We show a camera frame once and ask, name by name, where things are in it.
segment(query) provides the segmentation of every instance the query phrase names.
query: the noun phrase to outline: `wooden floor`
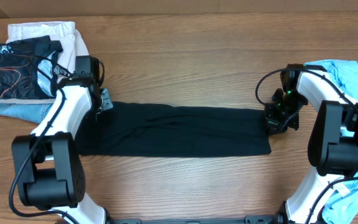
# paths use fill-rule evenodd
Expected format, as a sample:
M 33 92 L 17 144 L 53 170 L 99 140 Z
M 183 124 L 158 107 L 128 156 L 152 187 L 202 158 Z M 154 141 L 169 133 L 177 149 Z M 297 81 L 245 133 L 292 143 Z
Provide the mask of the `wooden floor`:
M 90 54 L 104 62 L 105 86 L 116 101 L 262 109 L 255 86 L 266 73 L 288 63 L 358 61 L 358 12 L 0 19 L 0 42 L 10 23 L 46 20 L 76 22 Z M 268 100 L 276 88 L 279 77 L 269 78 L 261 98 Z M 306 147 L 316 112 L 307 106 L 300 117 L 298 131 L 270 138 L 269 156 L 82 157 L 86 191 L 113 218 L 274 213 L 309 168 Z M 58 220 L 20 218 L 7 203 L 14 177 L 11 142 L 35 127 L 0 117 L 0 223 Z M 15 200 L 23 211 L 35 211 Z

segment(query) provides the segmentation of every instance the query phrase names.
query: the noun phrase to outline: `blue jeans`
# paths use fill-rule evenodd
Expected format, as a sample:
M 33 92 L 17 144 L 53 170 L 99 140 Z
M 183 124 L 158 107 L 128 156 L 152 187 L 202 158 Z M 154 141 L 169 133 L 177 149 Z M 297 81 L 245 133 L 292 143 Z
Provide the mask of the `blue jeans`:
M 36 105 L 0 103 L 0 115 L 41 123 L 51 106 L 51 103 Z

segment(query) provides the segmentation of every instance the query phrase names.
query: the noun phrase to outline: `light blue fabric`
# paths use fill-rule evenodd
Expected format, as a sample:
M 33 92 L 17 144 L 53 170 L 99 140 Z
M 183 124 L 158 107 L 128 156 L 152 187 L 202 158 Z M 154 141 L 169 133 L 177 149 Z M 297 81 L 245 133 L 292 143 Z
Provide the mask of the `light blue fabric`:
M 308 62 L 309 65 L 322 65 L 342 91 L 358 101 L 358 63 L 344 60 L 321 60 Z M 358 213 L 358 180 L 344 182 L 350 193 L 342 197 L 338 191 L 327 201 L 323 209 L 323 219 L 329 224 L 350 223 Z
M 52 104 L 23 105 L 0 103 L 0 115 L 41 123 L 51 106 Z

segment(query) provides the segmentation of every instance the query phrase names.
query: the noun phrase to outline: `wood grain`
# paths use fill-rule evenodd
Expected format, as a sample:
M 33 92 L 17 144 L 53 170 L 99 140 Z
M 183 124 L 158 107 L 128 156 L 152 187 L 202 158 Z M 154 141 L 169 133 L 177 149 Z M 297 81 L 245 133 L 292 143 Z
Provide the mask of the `wood grain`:
M 76 22 L 90 54 L 104 62 L 104 83 L 116 101 L 262 109 L 254 90 L 266 73 L 326 58 L 358 61 L 358 12 L 0 19 L 0 42 L 10 23 L 47 20 Z M 261 99 L 279 87 L 278 77 L 267 79 Z M 274 213 L 306 174 L 315 117 L 311 106 L 302 109 L 300 129 L 271 137 L 269 156 L 82 157 L 87 192 L 114 218 Z M 7 204 L 11 142 L 35 127 L 0 117 L 0 223 L 57 220 L 19 218 Z M 16 205 L 35 211 L 17 197 Z

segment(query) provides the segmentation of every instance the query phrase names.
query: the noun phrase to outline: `black garment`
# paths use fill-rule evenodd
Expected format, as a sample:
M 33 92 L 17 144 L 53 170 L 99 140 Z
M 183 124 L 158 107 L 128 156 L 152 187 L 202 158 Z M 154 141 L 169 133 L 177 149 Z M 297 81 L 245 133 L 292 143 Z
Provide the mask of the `black garment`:
M 56 62 L 62 51 L 60 41 L 51 41 L 49 36 L 0 44 L 0 100 L 51 98 L 37 84 L 37 66 L 42 59 L 32 57 L 30 61 L 30 56 L 51 55 Z
M 264 112 L 113 102 L 76 134 L 82 155 L 149 157 L 253 156 L 271 152 Z

